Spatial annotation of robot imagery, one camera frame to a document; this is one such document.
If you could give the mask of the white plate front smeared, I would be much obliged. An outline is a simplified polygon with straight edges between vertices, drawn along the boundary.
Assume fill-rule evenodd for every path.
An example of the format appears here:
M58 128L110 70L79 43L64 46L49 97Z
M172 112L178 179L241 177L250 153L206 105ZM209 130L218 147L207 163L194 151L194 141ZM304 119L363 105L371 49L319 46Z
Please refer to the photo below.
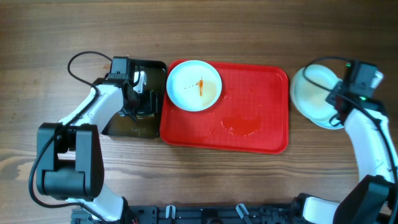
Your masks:
M306 118L316 122L329 122L336 113L334 107L326 102L330 92L309 82L303 76L303 70L304 68L300 69L291 81L290 98ZM329 90L340 80L329 68L317 64L308 66L305 75Z

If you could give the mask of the white plate dotted sauce streak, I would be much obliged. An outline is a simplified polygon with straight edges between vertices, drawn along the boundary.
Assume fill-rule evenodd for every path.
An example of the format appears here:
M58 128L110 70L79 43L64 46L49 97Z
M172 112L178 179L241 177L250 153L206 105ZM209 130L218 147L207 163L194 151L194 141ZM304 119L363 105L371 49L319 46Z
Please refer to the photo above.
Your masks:
M167 94L178 108L198 112L213 106L223 84L216 68L200 60L188 60L176 65L168 75Z

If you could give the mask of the white plate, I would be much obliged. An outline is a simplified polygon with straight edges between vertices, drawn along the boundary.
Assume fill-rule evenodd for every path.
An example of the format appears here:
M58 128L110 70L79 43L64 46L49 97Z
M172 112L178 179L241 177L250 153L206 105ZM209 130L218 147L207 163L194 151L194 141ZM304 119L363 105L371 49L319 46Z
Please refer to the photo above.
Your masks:
M332 116L323 118L309 118L311 122L324 129L342 129L344 126L340 121Z

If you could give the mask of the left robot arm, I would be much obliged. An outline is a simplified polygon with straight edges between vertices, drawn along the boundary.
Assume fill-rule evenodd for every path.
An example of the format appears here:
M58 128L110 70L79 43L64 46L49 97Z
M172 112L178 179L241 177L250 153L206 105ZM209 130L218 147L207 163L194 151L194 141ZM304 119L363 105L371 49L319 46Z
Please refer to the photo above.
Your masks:
M41 207L52 205L40 201L36 192L59 200L55 208L79 206L100 223L134 223L127 200L104 184L100 134L116 113L132 120L159 115L164 92L147 89L141 81L104 78L90 87L73 113L39 127L29 194Z

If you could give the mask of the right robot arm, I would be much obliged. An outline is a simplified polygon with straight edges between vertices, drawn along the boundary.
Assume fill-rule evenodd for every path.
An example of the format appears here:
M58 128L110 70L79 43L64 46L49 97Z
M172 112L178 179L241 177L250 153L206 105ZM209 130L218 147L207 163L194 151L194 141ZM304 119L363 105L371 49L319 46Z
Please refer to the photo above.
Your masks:
M352 92L342 81L325 101L351 139L359 184L340 202L306 196L300 209L308 223L397 223L397 153L384 105Z

